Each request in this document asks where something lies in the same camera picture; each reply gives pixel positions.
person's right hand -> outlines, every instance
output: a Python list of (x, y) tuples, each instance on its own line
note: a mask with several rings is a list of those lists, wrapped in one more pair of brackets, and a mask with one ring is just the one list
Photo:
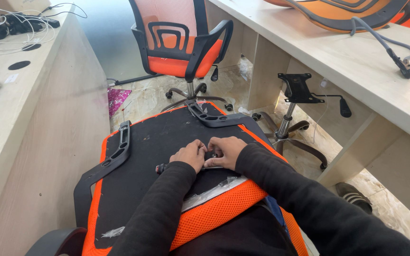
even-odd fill
[(237, 137), (218, 138), (212, 137), (208, 143), (208, 151), (218, 155), (205, 161), (204, 167), (222, 166), (235, 171), (236, 159), (246, 143)]

black sleeve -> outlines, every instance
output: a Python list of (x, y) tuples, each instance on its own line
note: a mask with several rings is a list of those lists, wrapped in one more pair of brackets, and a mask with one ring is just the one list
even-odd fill
[(295, 172), (265, 148), (248, 144), (235, 171), (276, 198), (322, 255), (410, 255), (410, 240), (404, 235)]
[(196, 179), (184, 162), (172, 162), (148, 190), (108, 256), (168, 255), (183, 198)]

tile floor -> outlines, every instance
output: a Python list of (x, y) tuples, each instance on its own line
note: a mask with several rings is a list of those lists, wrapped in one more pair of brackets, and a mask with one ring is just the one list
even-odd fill
[[(234, 113), (238, 112), (240, 107), (246, 106), (248, 102), (249, 84), (252, 76), (252, 64), (242, 57), (240, 65), (219, 69), (219, 79), (216, 82), (210, 80), (213, 69), (208, 72), (203, 80), (194, 80), (194, 85), (200, 82), (207, 84), (206, 96), (220, 96), (225, 98), (234, 106)], [(119, 124), (130, 120), (136, 122), (158, 114), (167, 105), (183, 99), (182, 96), (174, 93), (172, 99), (167, 99), (165, 93), (169, 88), (176, 87), (183, 91), (186, 90), (186, 81), (182, 78), (171, 76), (161, 76), (146, 79), (134, 83), (115, 86), (115, 89), (133, 90), (122, 106), (117, 110), (115, 115), (110, 119), (111, 131), (116, 131)], [(281, 122), (282, 116), (286, 113), (289, 106), (284, 102), (284, 95), (280, 94), (277, 104), (250, 111), (250, 113), (265, 111), (270, 114), (275, 123)], [(224, 109), (224, 104), (215, 102), (215, 104)], [(320, 125), (317, 125), (316, 134), (314, 135), (314, 126), (316, 123), (299, 107), (296, 107), (293, 113), (293, 123), (301, 120), (310, 122), (310, 128), (306, 131), (295, 131), (292, 138), (305, 140), (310, 146), (318, 149), (325, 154), (328, 161), (332, 161), (342, 147), (333, 140), (330, 135), (324, 131)], [(258, 122), (262, 130), (270, 133), (270, 128), (264, 120)], [(320, 176), (320, 161), (315, 157), (293, 147), (289, 143), (284, 146), (284, 157), (295, 168), (296, 171), (305, 177), (316, 179)], [(394, 195), (390, 193), (379, 181), (373, 177), (367, 170), (349, 181), (373, 203), (373, 214), (379, 217), (388, 227), (393, 228), (410, 239), (410, 211)], [(312, 242), (305, 236), (305, 243), (310, 255), (318, 256), (316, 248)]]

wooden desk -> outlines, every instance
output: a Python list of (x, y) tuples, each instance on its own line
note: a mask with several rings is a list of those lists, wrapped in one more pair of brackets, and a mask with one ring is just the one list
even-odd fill
[[(231, 45), (222, 63), (237, 64), (242, 53), (254, 65), (249, 110), (276, 102), (282, 83), (277, 73), (311, 73), (311, 92), (341, 94), (353, 115), (339, 115), (339, 101), (330, 99), (321, 119), (343, 150), (318, 178), (331, 186), (367, 168), (410, 209), (410, 79), (402, 77), (383, 46), (370, 34), (351, 37), (322, 29), (292, 8), (263, 0), (207, 0), (209, 27), (223, 19), (235, 23)], [(410, 28), (390, 24), (380, 34), (410, 44)], [(391, 46), (398, 56), (407, 49)], [(326, 104), (299, 104), (318, 120)]]
[[(0, 256), (24, 255), (45, 233), (75, 226), (73, 189), (99, 163), (110, 130), (104, 72), (76, 16), (54, 18), (61, 23), (54, 40), (0, 55)], [(31, 64), (7, 69), (19, 61)]]

chair base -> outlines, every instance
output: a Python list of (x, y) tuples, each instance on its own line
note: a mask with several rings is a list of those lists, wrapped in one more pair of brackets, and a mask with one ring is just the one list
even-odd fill
[(328, 162), (327, 162), (327, 158), (325, 157), (324, 154), (322, 154), (320, 151), (318, 151), (317, 149), (308, 146), (298, 140), (294, 140), (289, 138), (289, 133), (296, 131), (296, 130), (306, 130), (309, 128), (309, 122), (308, 121), (300, 121), (298, 123), (296, 123), (295, 125), (292, 125), (290, 127), (288, 127), (288, 133), (284, 136), (279, 135), (278, 131), (279, 131), (279, 127), (275, 124), (275, 122), (273, 121), (273, 119), (271, 119), (271, 117), (265, 113), (265, 112), (259, 112), (258, 114), (254, 114), (252, 116), (252, 118), (254, 118), (254, 120), (258, 121), (261, 117), (264, 117), (264, 119), (267, 121), (268, 125), (270, 126), (270, 129), (272, 129), (273, 131), (275, 131), (274, 133), (265, 133), (265, 136), (268, 138), (276, 138), (278, 140), (277, 142), (277, 146), (276, 146), (276, 151), (282, 155), (283, 153), (283, 149), (284, 149), (284, 143), (285, 142), (289, 142), (291, 143), (293, 146), (304, 150), (310, 154), (312, 154), (313, 156), (317, 157), (322, 164), (320, 165), (320, 169), (323, 171), (327, 168), (328, 166)]
[(168, 92), (165, 93), (165, 96), (166, 96), (168, 99), (171, 99), (171, 98), (172, 98), (172, 95), (173, 95), (174, 92), (177, 93), (177, 94), (179, 94), (179, 95), (181, 95), (181, 96), (183, 96), (183, 97), (185, 97), (185, 99), (182, 99), (182, 100), (180, 100), (180, 101), (177, 101), (177, 102), (175, 102), (175, 103), (172, 103), (172, 104), (168, 105), (167, 107), (165, 107), (164, 109), (162, 109), (161, 112), (164, 112), (164, 111), (167, 111), (167, 110), (169, 110), (169, 109), (171, 109), (171, 108), (177, 107), (177, 106), (183, 104), (185, 101), (187, 101), (187, 100), (192, 100), (192, 99), (195, 99), (195, 100), (207, 100), (207, 101), (209, 101), (209, 100), (211, 100), (211, 101), (220, 101), (220, 102), (223, 102), (223, 103), (224, 103), (224, 108), (225, 108), (227, 111), (229, 111), (229, 112), (230, 112), (230, 111), (233, 111), (233, 105), (232, 105), (232, 104), (229, 104), (225, 99), (223, 99), (223, 98), (221, 98), (221, 97), (214, 97), (214, 96), (197, 96), (197, 93), (199, 93), (199, 92), (202, 92), (202, 93), (205, 93), (205, 92), (206, 92), (206, 84), (205, 84), (205, 83), (203, 83), (203, 82), (200, 83), (200, 84), (196, 87), (195, 90), (190, 89), (190, 86), (191, 86), (191, 85), (192, 85), (192, 83), (189, 83), (189, 84), (188, 84), (188, 91), (189, 91), (189, 93), (184, 92), (184, 91), (182, 91), (182, 90), (180, 90), (180, 89), (178, 89), (178, 88), (170, 88), (170, 89), (168, 90)]

